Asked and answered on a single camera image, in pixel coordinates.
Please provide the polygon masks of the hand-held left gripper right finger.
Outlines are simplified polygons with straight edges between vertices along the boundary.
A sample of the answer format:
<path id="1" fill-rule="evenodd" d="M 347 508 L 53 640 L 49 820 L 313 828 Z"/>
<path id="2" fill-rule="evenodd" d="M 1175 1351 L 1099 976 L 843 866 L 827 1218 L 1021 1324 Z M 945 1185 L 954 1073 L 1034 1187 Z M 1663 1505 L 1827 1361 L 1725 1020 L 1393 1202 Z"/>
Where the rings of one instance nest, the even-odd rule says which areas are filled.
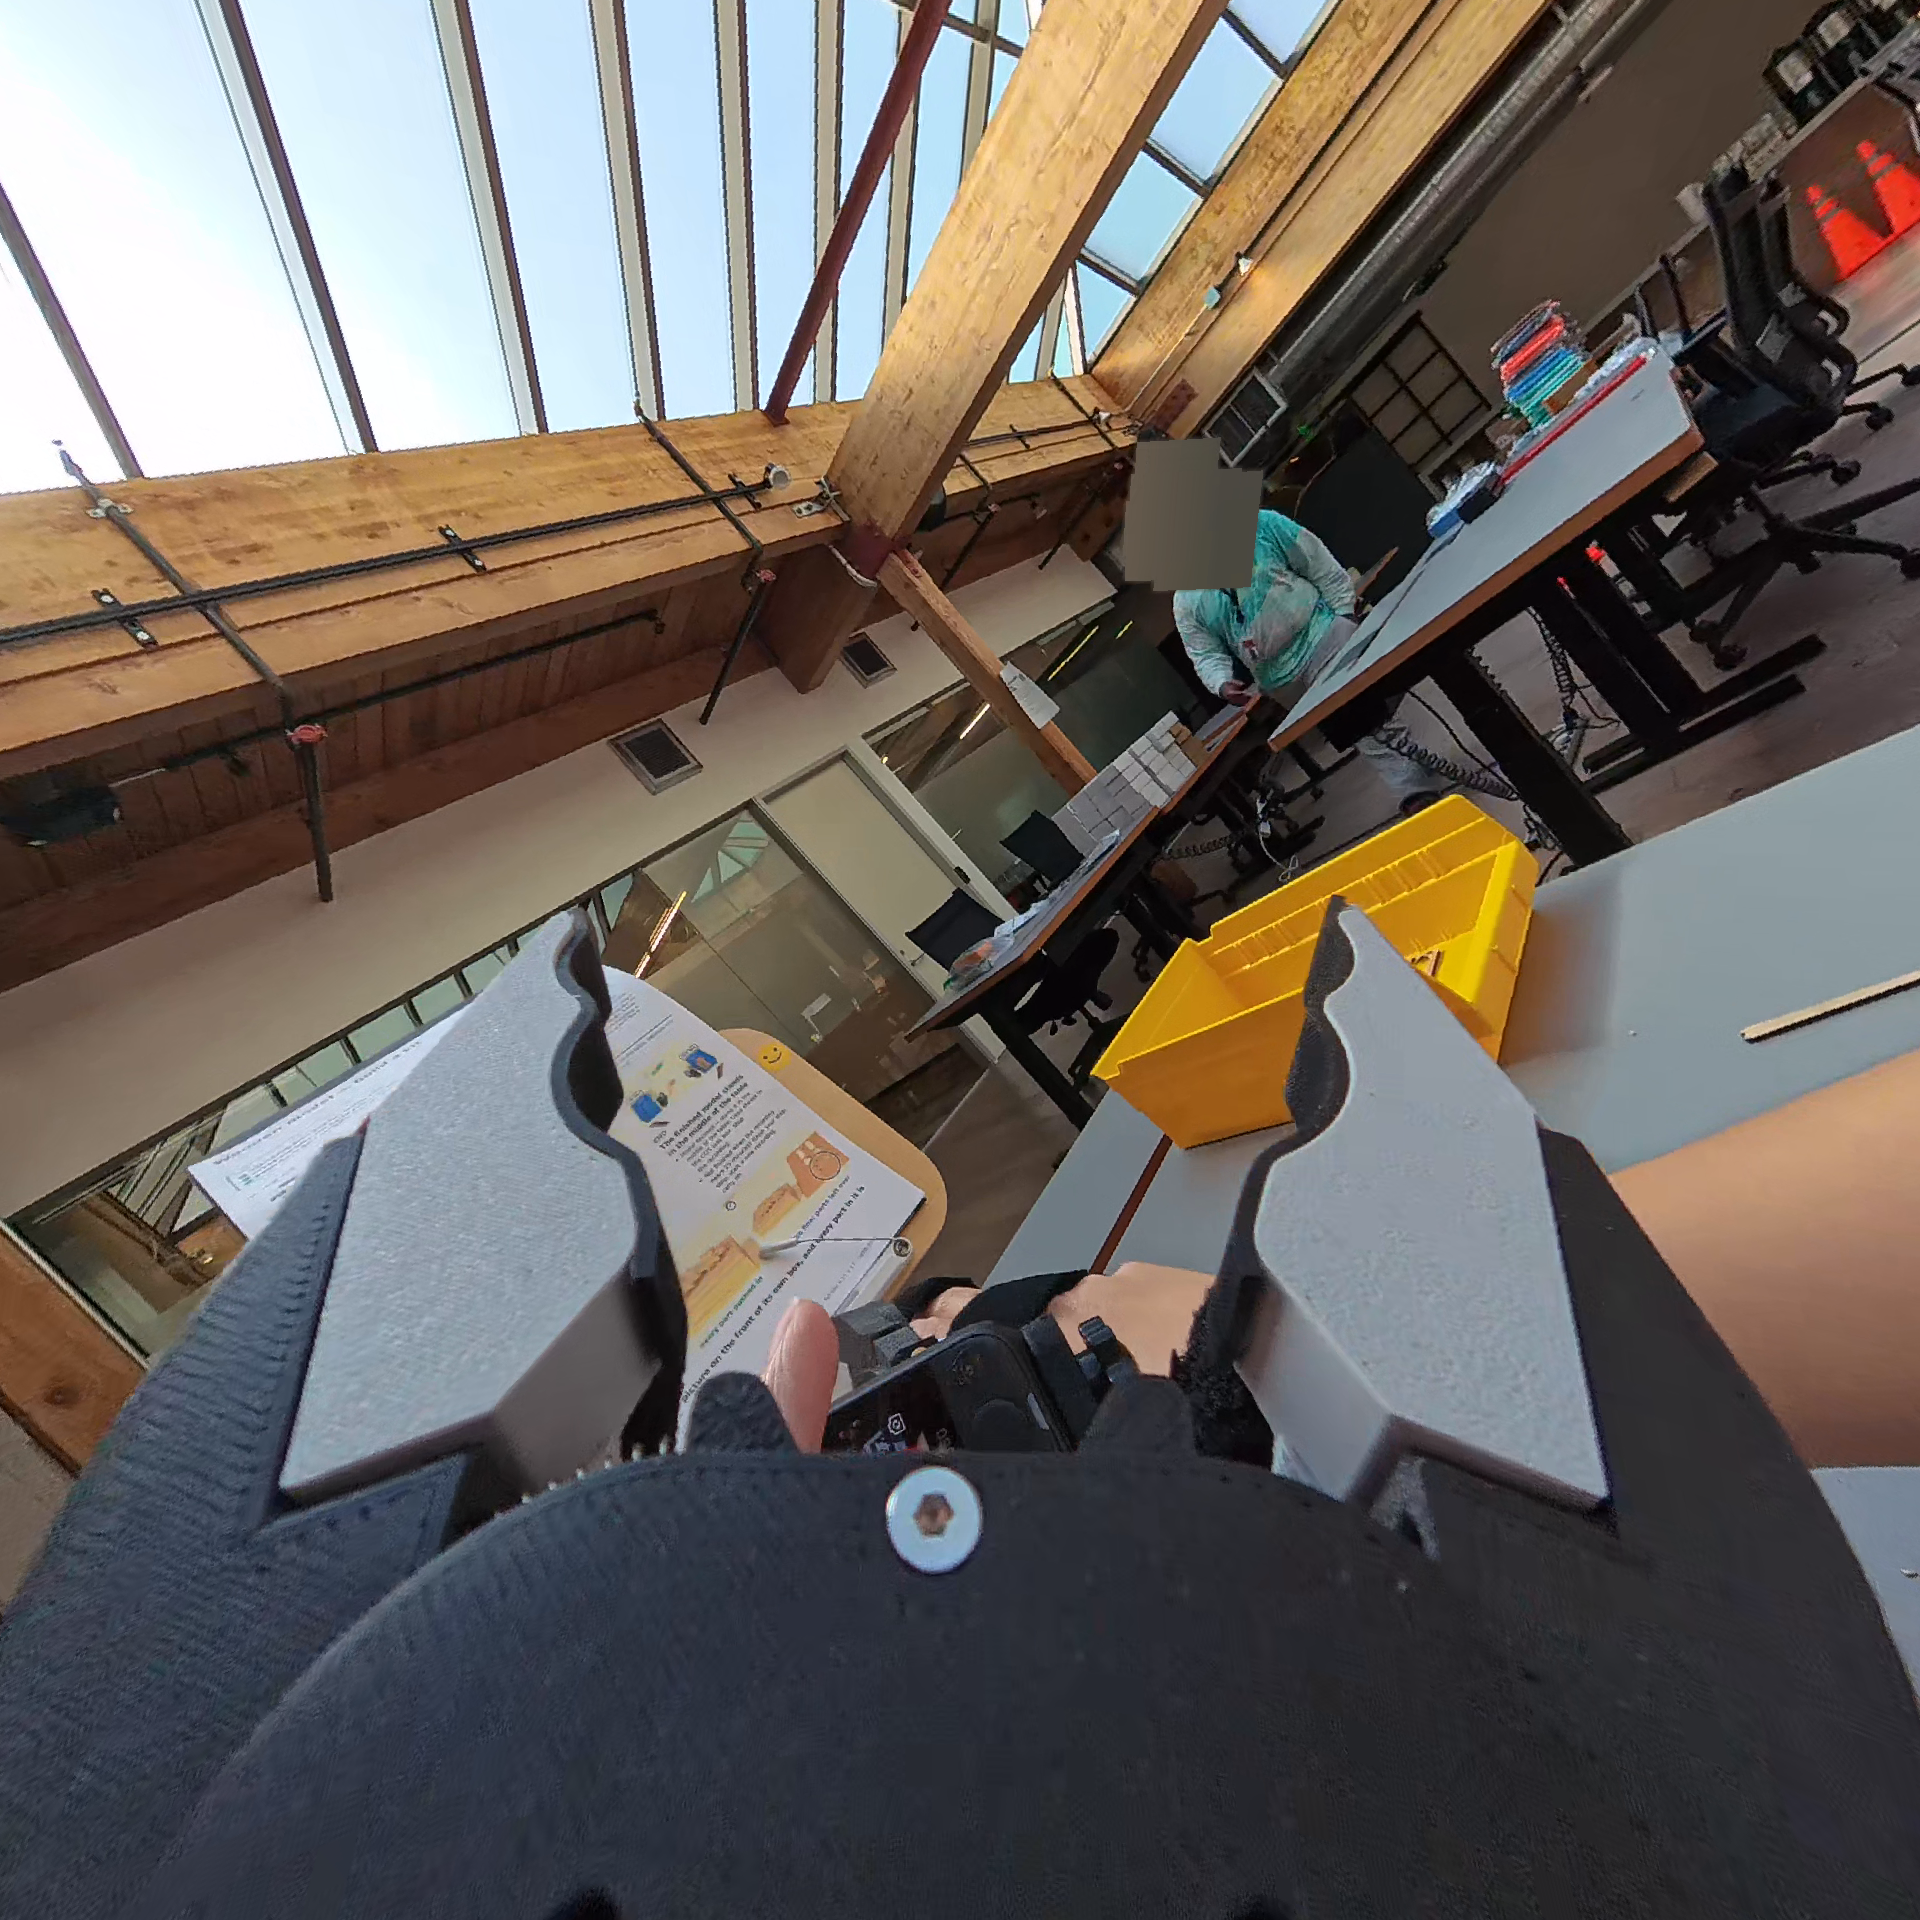
<path id="1" fill-rule="evenodd" d="M 1612 1489 L 1536 1111 L 1333 898 L 1219 1275 L 1271 1470 L 1368 1506 L 1421 1457 L 1592 1514 Z"/>

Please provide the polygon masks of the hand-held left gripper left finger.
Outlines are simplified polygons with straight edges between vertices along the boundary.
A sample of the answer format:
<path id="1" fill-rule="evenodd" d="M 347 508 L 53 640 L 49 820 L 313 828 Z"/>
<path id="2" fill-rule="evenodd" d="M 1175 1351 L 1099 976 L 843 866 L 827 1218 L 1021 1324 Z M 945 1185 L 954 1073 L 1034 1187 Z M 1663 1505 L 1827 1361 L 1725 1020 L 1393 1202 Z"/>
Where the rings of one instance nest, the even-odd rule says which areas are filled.
<path id="1" fill-rule="evenodd" d="M 539 926 L 277 1212 L 319 1284 L 280 1458 L 289 1505 L 469 1457 L 529 1498 L 669 1449 L 689 1312 L 623 1089 L 585 915 Z"/>

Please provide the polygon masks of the person's right forearm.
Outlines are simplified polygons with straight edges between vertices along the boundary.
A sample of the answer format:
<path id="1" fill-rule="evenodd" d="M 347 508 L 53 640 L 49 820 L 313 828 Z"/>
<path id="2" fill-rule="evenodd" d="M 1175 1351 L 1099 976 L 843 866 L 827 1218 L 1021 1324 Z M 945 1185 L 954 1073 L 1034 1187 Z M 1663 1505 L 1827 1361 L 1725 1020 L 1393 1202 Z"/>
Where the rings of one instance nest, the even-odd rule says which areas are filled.
<path id="1" fill-rule="evenodd" d="M 1919 1465 L 1919 1054 L 1613 1190 L 1817 1470 Z"/>

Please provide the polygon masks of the long wooden-topped desk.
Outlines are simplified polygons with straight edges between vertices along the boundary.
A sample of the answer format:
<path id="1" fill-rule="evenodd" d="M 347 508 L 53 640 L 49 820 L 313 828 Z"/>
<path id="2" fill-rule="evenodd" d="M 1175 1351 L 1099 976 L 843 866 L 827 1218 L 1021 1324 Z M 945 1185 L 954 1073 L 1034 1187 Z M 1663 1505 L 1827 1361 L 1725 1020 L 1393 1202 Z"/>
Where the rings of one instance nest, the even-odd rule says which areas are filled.
<path id="1" fill-rule="evenodd" d="M 1058 1116 L 1069 1127 L 1084 1130 L 1093 1119 L 1087 1087 L 1042 1051 L 1018 1009 L 1048 970 L 1061 970 L 1069 951 L 1095 926 L 1121 912 L 1127 897 L 1146 882 L 1171 836 L 1194 819 L 1203 801 L 1213 798 L 1240 760 L 1258 748 L 1258 740 L 1251 739 L 1253 723 L 1251 711 L 1227 708 L 1220 714 L 1200 735 L 1203 758 L 1171 801 L 1153 807 L 1113 836 L 1112 847 L 1084 860 L 1067 882 L 1040 900 L 1029 922 L 1013 936 L 992 942 L 987 963 L 967 979 L 954 980 L 925 1015 L 907 1028 L 907 1039 L 922 1041 L 970 1020 L 983 1023 L 999 1041 L 1001 1054 L 1034 1082 Z"/>

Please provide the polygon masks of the grey-topped black-legged desk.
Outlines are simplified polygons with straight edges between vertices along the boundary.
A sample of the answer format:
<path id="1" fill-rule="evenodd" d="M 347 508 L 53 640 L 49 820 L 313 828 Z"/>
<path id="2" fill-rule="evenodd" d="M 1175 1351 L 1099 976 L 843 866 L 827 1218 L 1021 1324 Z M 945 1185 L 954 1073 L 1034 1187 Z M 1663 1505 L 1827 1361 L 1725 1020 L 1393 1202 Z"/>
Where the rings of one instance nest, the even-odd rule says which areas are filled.
<path id="1" fill-rule="evenodd" d="M 1650 358 L 1605 402 L 1551 443 L 1500 500 L 1432 545 L 1400 591 L 1338 654 L 1331 672 L 1269 739 L 1273 752 L 1320 731 L 1338 748 L 1369 735 L 1383 708 L 1432 684 L 1480 752 L 1575 868 L 1628 850 L 1601 793 L 1802 695 L 1825 646 L 1807 635 L 1703 687 L 1593 558 L 1647 515 L 1664 482 L 1703 452 L 1666 359 Z M 1529 614 L 1593 684 L 1625 740 L 1581 775 L 1477 658 Z"/>

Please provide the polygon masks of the person's right hand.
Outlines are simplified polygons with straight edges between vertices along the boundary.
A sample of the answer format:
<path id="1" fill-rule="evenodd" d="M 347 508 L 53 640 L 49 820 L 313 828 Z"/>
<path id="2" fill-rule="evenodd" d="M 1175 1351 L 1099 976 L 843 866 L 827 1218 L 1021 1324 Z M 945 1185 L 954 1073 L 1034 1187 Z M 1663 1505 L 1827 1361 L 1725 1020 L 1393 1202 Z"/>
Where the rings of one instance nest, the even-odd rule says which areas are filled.
<path id="1" fill-rule="evenodd" d="M 1209 1274 L 1140 1262 L 1090 1272 L 1074 1284 L 1053 1284 L 1053 1278 L 997 1288 L 957 1284 L 932 1296 L 913 1327 L 924 1337 L 949 1337 L 957 1329 L 986 1321 L 1019 1329 L 1048 1312 L 1067 1346 L 1080 1353 L 1087 1350 L 1084 1324 L 1099 1319 L 1131 1353 L 1140 1375 L 1171 1376 L 1172 1361 L 1191 1345 L 1194 1318 L 1212 1284 Z M 811 1302 L 791 1303 L 762 1379 L 804 1454 L 819 1454 L 823 1447 L 839 1372 L 837 1330 L 827 1311 Z"/>

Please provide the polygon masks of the white printed paper sheet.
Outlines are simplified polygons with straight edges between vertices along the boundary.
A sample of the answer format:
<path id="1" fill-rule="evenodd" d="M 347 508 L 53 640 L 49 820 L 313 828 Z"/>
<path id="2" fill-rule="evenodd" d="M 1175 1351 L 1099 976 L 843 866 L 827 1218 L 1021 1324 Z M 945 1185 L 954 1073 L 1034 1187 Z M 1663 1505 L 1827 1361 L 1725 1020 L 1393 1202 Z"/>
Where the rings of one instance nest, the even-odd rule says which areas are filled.
<path id="1" fill-rule="evenodd" d="M 300 1187 L 319 1154 L 356 1134 L 372 1111 L 456 1032 L 449 1015 L 379 1058 L 360 1066 L 301 1104 L 188 1168 L 192 1187 L 252 1242 Z"/>

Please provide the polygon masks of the illustrated instruction sheet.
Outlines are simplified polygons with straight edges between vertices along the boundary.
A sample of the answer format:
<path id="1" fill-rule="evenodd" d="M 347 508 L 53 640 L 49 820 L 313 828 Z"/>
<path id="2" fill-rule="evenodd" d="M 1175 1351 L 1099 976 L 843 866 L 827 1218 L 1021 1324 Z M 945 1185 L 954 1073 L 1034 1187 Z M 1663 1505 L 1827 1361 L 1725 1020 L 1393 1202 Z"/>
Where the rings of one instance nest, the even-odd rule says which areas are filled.
<path id="1" fill-rule="evenodd" d="M 641 1161 L 689 1319 L 683 1400 L 756 1376 L 791 1302 L 841 1312 L 907 1255 L 922 1192 L 655 983 L 608 970 L 611 1134 Z"/>

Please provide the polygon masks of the wooden clipboard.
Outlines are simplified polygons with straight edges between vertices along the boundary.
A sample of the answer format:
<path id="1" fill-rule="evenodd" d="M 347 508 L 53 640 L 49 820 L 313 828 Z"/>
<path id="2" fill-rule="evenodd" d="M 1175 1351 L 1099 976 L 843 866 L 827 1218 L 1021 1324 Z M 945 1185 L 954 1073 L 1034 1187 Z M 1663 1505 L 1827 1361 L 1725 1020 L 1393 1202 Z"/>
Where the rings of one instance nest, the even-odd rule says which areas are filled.
<path id="1" fill-rule="evenodd" d="M 851 1094 L 839 1089 L 826 1073 L 819 1073 L 819 1068 L 799 1057 L 789 1046 L 747 1027 L 724 1028 L 723 1039 L 743 1054 L 754 1057 L 769 1074 L 794 1091 L 800 1103 L 819 1114 L 837 1134 L 919 1190 L 919 1207 L 901 1228 L 901 1234 L 907 1242 L 907 1255 L 877 1262 L 851 1303 L 869 1305 L 877 1299 L 895 1299 L 928 1259 L 932 1243 L 947 1225 L 949 1193 L 945 1175 L 935 1168 L 928 1153 L 911 1143 L 891 1123 L 882 1121 Z"/>

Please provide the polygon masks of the yellow plastic bin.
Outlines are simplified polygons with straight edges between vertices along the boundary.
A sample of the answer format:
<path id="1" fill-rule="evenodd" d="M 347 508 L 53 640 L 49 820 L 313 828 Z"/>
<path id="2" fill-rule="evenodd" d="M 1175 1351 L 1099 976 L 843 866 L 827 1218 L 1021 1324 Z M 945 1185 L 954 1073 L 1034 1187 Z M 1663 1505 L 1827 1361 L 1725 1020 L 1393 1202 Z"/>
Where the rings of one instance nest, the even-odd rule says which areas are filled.
<path id="1" fill-rule="evenodd" d="M 1179 1147 L 1284 1123 L 1305 980 L 1335 898 L 1363 911 L 1496 1058 L 1539 875 L 1539 857 L 1497 819 L 1444 798 L 1186 942 L 1095 1078 Z"/>

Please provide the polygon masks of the thin wooden stick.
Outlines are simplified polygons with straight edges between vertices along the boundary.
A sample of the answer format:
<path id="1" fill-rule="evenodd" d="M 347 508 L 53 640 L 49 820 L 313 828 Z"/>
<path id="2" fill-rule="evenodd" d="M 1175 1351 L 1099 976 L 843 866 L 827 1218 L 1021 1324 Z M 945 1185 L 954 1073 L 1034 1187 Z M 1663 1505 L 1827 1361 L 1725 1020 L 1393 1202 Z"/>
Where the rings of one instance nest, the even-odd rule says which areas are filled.
<path id="1" fill-rule="evenodd" d="M 1883 980 L 1875 980 L 1866 987 L 1856 987 L 1843 992 L 1831 999 L 1815 1002 L 1811 1006 L 1802 1006 L 1785 1015 L 1775 1015 L 1762 1023 L 1753 1023 L 1739 1028 L 1739 1041 L 1745 1046 L 1762 1046 L 1769 1041 L 1787 1039 L 1789 1034 L 1807 1032 L 1815 1025 L 1825 1025 L 1837 1018 L 1848 1018 L 1859 1014 L 1873 1003 L 1888 1002 L 1916 992 L 1920 983 L 1919 968 L 1912 972 L 1901 972 L 1897 976 L 1888 976 Z"/>

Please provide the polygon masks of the stack of white boxes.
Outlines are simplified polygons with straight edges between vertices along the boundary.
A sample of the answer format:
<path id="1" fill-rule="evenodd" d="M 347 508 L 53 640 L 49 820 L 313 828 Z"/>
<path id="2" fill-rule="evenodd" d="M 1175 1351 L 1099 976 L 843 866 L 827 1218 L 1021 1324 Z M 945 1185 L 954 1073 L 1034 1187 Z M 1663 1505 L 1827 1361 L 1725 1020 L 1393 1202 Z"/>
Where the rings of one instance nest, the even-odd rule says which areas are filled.
<path id="1" fill-rule="evenodd" d="M 1178 714 L 1165 714 L 1095 779 L 1058 807 L 1050 820 L 1082 850 L 1090 852 L 1113 836 L 1125 836 L 1164 812 L 1189 786 L 1199 761 L 1189 752 L 1194 735 Z"/>

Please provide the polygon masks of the long red strip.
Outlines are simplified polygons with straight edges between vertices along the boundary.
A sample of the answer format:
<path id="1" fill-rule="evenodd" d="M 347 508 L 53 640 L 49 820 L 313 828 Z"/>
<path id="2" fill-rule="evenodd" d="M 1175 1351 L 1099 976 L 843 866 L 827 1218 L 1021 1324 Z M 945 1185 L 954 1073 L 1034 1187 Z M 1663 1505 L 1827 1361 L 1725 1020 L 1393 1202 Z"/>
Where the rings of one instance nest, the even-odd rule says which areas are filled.
<path id="1" fill-rule="evenodd" d="M 1527 433 L 1503 464 L 1503 482 L 1511 484 L 1545 449 L 1560 442 L 1575 424 L 1632 379 L 1655 353 L 1657 344 L 1639 340 L 1619 350 L 1573 395 L 1567 410 L 1545 426 Z"/>

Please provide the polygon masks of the stack of coloured bins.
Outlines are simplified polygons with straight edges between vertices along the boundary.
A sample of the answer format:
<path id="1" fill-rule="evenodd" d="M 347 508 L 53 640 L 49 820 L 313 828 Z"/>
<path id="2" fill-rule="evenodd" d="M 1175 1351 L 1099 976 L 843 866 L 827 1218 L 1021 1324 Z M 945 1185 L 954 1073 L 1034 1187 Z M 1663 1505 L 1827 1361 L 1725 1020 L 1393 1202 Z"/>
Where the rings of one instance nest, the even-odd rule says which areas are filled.
<path id="1" fill-rule="evenodd" d="M 1492 371 L 1504 410 L 1527 427 L 1552 418 L 1552 399 L 1580 384 L 1588 366 L 1584 337 L 1561 303 L 1536 305 L 1492 348 Z"/>

